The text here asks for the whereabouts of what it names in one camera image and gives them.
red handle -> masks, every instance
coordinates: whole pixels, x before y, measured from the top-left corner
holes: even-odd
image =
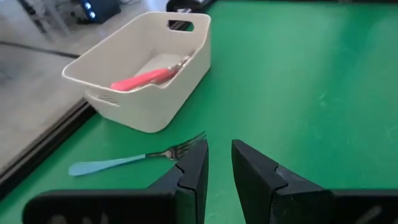
[[[133,88],[137,88],[143,85],[148,85],[150,83],[162,83],[171,79],[175,75],[175,71],[171,71],[168,68],[161,68],[153,70],[151,72],[146,72],[139,74],[135,77],[128,78],[126,80],[121,80],[112,83],[111,89],[119,91],[129,91]]]

gray floor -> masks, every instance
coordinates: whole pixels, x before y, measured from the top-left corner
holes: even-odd
[[[167,0],[123,5],[101,25],[69,25],[71,35],[36,28],[16,0],[0,0],[0,41],[82,54],[146,11],[164,11]],[[0,167],[81,98],[81,90],[61,78],[72,59],[0,45]]]

fork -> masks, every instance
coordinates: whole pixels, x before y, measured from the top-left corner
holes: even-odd
[[[190,148],[192,148],[196,143],[206,138],[205,132],[201,132],[197,136],[185,141],[181,144],[171,146],[161,152],[152,152],[147,154],[141,154],[138,156],[132,156],[121,159],[111,159],[106,161],[95,161],[95,162],[77,162],[69,168],[69,175],[80,176],[86,174],[92,174],[100,170],[108,169],[115,166],[120,166],[122,164],[127,164],[134,161],[139,161],[141,159],[150,157],[166,157],[173,161],[179,160]]]

white plastic bin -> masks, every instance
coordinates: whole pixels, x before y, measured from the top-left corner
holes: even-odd
[[[170,30],[168,21],[188,21],[192,31]],[[85,98],[103,117],[146,133],[164,129],[210,68],[210,16],[147,12],[120,28],[71,64],[62,75],[85,87]],[[171,81],[129,92],[113,82],[192,59]]]

blue light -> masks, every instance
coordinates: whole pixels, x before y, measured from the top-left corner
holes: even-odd
[[[94,19],[94,18],[95,18],[95,13],[94,13],[94,12],[90,12],[90,17],[91,17],[92,19]]]
[[[86,2],[85,7],[86,7],[86,9],[91,9],[91,4],[89,4],[88,2]]]

